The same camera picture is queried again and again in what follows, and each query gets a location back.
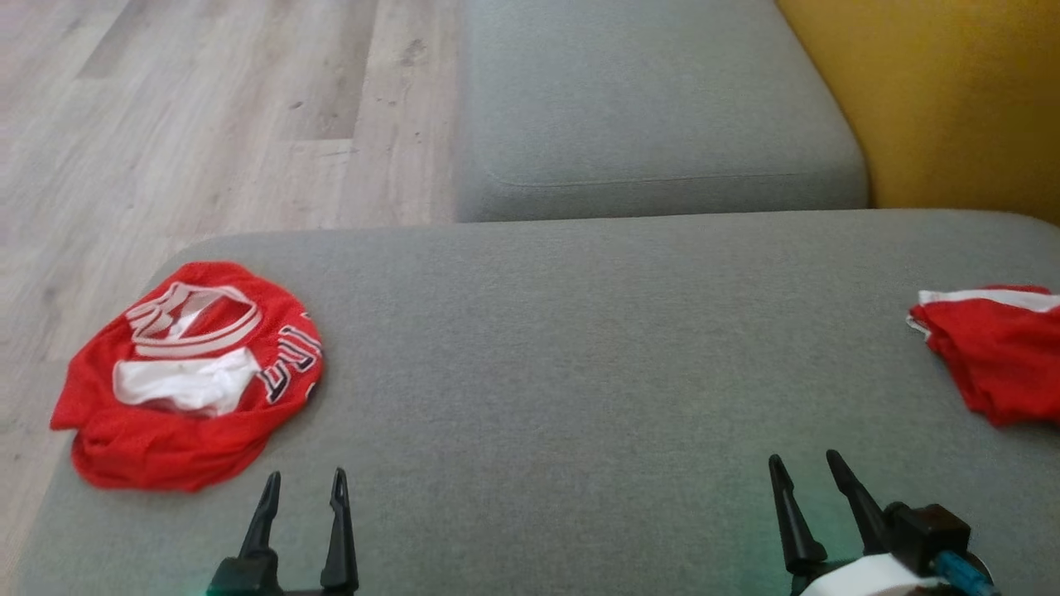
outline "yellow sofa backrest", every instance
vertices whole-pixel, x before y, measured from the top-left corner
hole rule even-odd
[[[877,207],[1060,225],[1060,0],[777,0],[868,163]]]

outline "gray couch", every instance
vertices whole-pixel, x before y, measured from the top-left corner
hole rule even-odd
[[[269,472],[282,584],[316,584],[336,466],[358,594],[780,595],[766,459],[855,556],[825,462],[941,503],[1005,594],[1060,585],[1060,434],[993,428],[903,320],[916,293],[1060,287],[1060,229],[828,211],[277,233],[193,247],[285,285],[326,349],[308,408],[196,495],[100,491],[64,461],[21,594],[199,594]]]
[[[773,0],[467,0],[462,222],[856,209],[865,165]]]

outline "wooden floor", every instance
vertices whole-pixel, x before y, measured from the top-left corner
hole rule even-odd
[[[458,1],[0,2],[0,593],[66,362],[167,257],[452,220]]]

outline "blue connector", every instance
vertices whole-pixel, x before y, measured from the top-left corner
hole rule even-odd
[[[935,571],[968,596],[1001,596],[986,576],[953,550],[943,550],[935,558]]]

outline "folded red cloth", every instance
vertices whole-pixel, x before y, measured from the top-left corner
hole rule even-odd
[[[297,298],[235,263],[180,267],[70,362],[53,430],[102,488],[196,491],[250,464],[323,368]]]
[[[1017,285],[921,292],[907,321],[946,361],[969,409],[995,426],[1060,424],[1060,296]]]

